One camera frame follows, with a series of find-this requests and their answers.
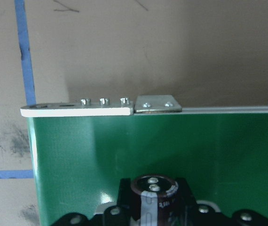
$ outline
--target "blue tape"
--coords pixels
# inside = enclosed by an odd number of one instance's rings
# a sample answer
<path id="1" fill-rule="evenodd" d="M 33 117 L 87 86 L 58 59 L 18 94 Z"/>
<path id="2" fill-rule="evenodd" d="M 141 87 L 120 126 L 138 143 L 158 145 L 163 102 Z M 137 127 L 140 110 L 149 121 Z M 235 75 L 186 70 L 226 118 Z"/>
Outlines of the blue tape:
<path id="1" fill-rule="evenodd" d="M 21 51 L 21 66 L 23 72 L 24 90 L 27 105 L 36 104 L 34 77 L 32 74 L 32 59 L 27 31 L 24 0 L 15 0 L 19 47 Z"/>
<path id="2" fill-rule="evenodd" d="M 32 170 L 0 170 L 0 179 L 27 179 L 33 178 Z"/>

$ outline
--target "green surface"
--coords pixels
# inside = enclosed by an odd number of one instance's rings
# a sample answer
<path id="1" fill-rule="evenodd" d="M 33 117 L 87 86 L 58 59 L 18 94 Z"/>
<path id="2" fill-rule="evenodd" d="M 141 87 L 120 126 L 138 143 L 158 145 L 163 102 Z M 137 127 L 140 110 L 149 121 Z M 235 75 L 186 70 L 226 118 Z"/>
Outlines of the green surface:
<path id="1" fill-rule="evenodd" d="M 40 220 L 92 217 L 120 178 L 185 177 L 197 199 L 230 216 L 268 217 L 268 114 L 29 118 Z"/>

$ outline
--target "screw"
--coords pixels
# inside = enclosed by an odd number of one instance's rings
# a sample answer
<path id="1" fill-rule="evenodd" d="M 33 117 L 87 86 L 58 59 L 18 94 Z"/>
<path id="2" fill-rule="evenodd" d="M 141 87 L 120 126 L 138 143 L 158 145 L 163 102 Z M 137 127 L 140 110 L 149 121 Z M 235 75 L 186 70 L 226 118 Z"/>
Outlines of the screw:
<path id="1" fill-rule="evenodd" d="M 149 179 L 148 179 L 148 183 L 149 183 L 149 184 L 155 184 L 155 183 L 158 183 L 158 178 L 149 178 Z"/>
<path id="2" fill-rule="evenodd" d="M 152 107 L 152 105 L 151 105 L 150 103 L 146 102 L 146 103 L 144 103 L 144 104 L 142 105 L 142 107 Z"/>
<path id="3" fill-rule="evenodd" d="M 241 214 L 241 219 L 244 220 L 244 221 L 251 221 L 252 220 L 252 217 L 249 213 L 242 213 Z"/>
<path id="4" fill-rule="evenodd" d="M 120 99 L 121 105 L 129 105 L 130 104 L 130 98 L 128 97 L 123 97 Z"/>
<path id="5" fill-rule="evenodd" d="M 120 213 L 120 209 L 118 207 L 115 207 L 114 209 L 110 210 L 111 215 L 118 215 Z"/>
<path id="6" fill-rule="evenodd" d="M 165 107 L 173 107 L 173 103 L 167 101 L 166 104 L 164 105 Z"/>
<path id="7" fill-rule="evenodd" d="M 76 216 L 74 216 L 73 218 L 71 218 L 71 220 L 70 220 L 70 224 L 71 224 L 71 225 L 76 225 L 76 224 L 78 224 L 79 222 L 81 222 L 81 220 L 82 220 L 82 217 L 81 217 L 80 215 L 76 215 Z"/>
<path id="8" fill-rule="evenodd" d="M 89 106 L 91 104 L 91 100 L 89 98 L 81 99 L 82 106 Z"/>
<path id="9" fill-rule="evenodd" d="M 199 206 L 199 212 L 200 213 L 208 213 L 209 212 L 208 206 L 205 206 L 205 205 Z"/>
<path id="10" fill-rule="evenodd" d="M 149 189 L 150 189 L 151 191 L 153 191 L 153 192 L 159 192 L 159 191 L 160 191 L 160 187 L 159 187 L 158 185 L 155 185 L 155 184 L 150 185 L 150 186 L 149 186 Z"/>
<path id="11" fill-rule="evenodd" d="M 101 98 L 100 99 L 100 105 L 104 106 L 104 105 L 109 105 L 109 98 Z"/>

